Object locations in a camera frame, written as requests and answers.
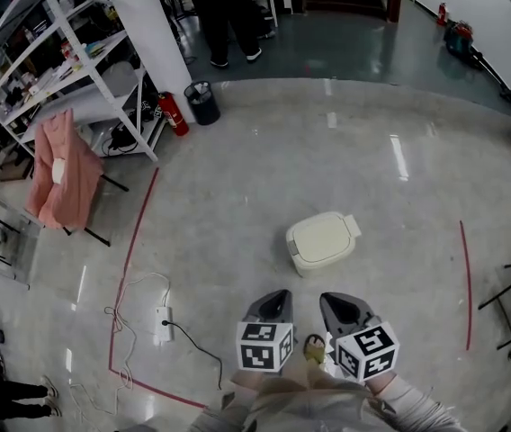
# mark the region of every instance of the red line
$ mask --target red line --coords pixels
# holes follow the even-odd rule
[[[465,350],[470,350],[471,344],[471,272],[470,272],[470,257],[468,255],[468,243],[465,240],[465,230],[463,229],[463,222],[460,221],[460,230],[462,231],[463,254],[465,255],[465,268],[468,274],[468,340],[465,344]]]
[[[144,211],[146,210],[146,207],[148,206],[148,202],[149,202],[149,197],[151,195],[151,191],[154,188],[154,184],[156,183],[157,172],[158,172],[158,168],[156,168],[156,170],[154,171],[154,175],[152,175],[151,182],[149,183],[148,192],[146,193],[146,198],[144,199],[144,202],[141,205],[141,210],[139,211],[138,220],[136,222],[136,228],[134,229],[133,234],[131,236],[130,248],[128,249],[128,255],[126,257],[126,262],[123,265],[123,276],[121,277],[120,286],[118,287],[118,294],[117,294],[117,296],[115,298],[115,309],[118,308],[118,302],[120,301],[121,288],[123,287],[123,283],[124,283],[124,281],[126,279],[126,274],[128,273],[128,265],[130,264],[131,253],[133,252],[133,247],[134,247],[134,245],[136,243],[136,237],[138,236],[139,225],[141,223],[141,219],[143,218]],[[112,332],[110,334],[110,353],[108,355],[108,370],[111,371],[114,374],[117,374],[120,377],[125,377],[125,376],[122,376],[119,372],[115,371],[112,368],[112,364],[113,364],[113,341],[115,339],[115,330],[114,330],[114,328],[115,328],[115,325],[112,324]],[[147,384],[145,384],[143,382],[140,382],[137,379],[132,379],[132,381],[133,381],[134,384],[138,385],[139,387],[143,387],[144,389],[148,389],[149,391],[157,393],[158,395],[163,395],[164,397],[167,397],[168,399],[172,399],[172,400],[175,400],[175,401],[180,401],[182,403],[185,403],[186,405],[191,405],[191,406],[197,407],[197,408],[205,408],[205,405],[202,405],[201,403],[197,403],[197,402],[195,402],[193,400],[187,400],[187,399],[184,399],[182,397],[178,397],[177,395],[174,395],[174,394],[169,393],[169,392],[160,391],[159,389],[156,389],[155,387],[147,385]]]

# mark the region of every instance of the concrete floor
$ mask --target concrete floor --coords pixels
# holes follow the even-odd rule
[[[229,69],[210,65],[210,51],[197,17],[181,21],[185,54],[194,80],[222,82],[249,78],[338,78],[411,86],[459,97],[511,115],[499,87],[485,72],[467,67],[445,49],[444,29],[409,0],[398,24],[359,14],[281,15],[277,36],[262,40],[264,55],[255,63],[234,42]]]
[[[159,173],[127,279],[167,275],[168,304],[224,377],[236,366],[234,334],[250,302],[289,288],[300,341],[323,332],[318,297],[351,293],[392,322],[401,342],[398,372],[474,432],[511,418],[511,364],[495,346],[507,338],[497,309],[475,313],[465,351],[467,292],[459,221],[466,233],[475,306],[511,282],[511,118],[465,101],[406,87],[352,81],[270,79],[216,85],[221,119],[168,132],[158,145]],[[399,172],[390,137],[401,144]],[[68,238],[43,230],[28,292],[0,282],[0,328],[9,375],[35,383],[47,374],[60,388],[63,418],[6,421],[11,431],[79,431],[68,385],[83,383],[113,410],[120,379],[108,371],[111,319],[139,209],[155,169],[142,156],[110,160],[91,227]],[[21,186],[8,185],[7,192]],[[284,234],[294,222],[337,210],[355,216],[363,235],[354,253],[319,279],[294,271]],[[217,364],[176,331],[154,340],[154,309],[164,283],[128,288],[121,312],[137,334],[130,367],[150,387],[205,403],[217,395]],[[114,339],[112,368],[129,350]],[[117,416],[75,395],[101,430],[146,423],[185,430],[199,412],[135,386],[120,391]]]

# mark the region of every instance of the red fire extinguisher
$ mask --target red fire extinguisher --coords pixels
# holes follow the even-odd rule
[[[160,109],[166,115],[166,118],[169,121],[169,124],[172,125],[176,136],[183,136],[187,134],[190,128],[187,126],[187,123],[178,109],[171,93],[160,93],[157,105],[159,105]]]
[[[437,23],[439,25],[446,25],[450,18],[450,13],[447,9],[447,4],[442,3],[439,5],[439,11],[437,12]]]

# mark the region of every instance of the human arm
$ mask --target human arm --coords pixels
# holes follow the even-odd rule
[[[241,432],[264,375],[237,370],[224,385],[224,394],[207,406],[189,432]]]
[[[440,403],[412,387],[394,372],[381,374],[366,386],[391,407],[380,414],[399,432],[465,432]]]

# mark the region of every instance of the pink cloth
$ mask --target pink cloth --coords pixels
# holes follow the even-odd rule
[[[103,174],[102,160],[77,135],[71,109],[42,123],[35,141],[35,171],[26,210],[53,229],[85,228]],[[66,162],[61,184],[52,180],[54,158]]]

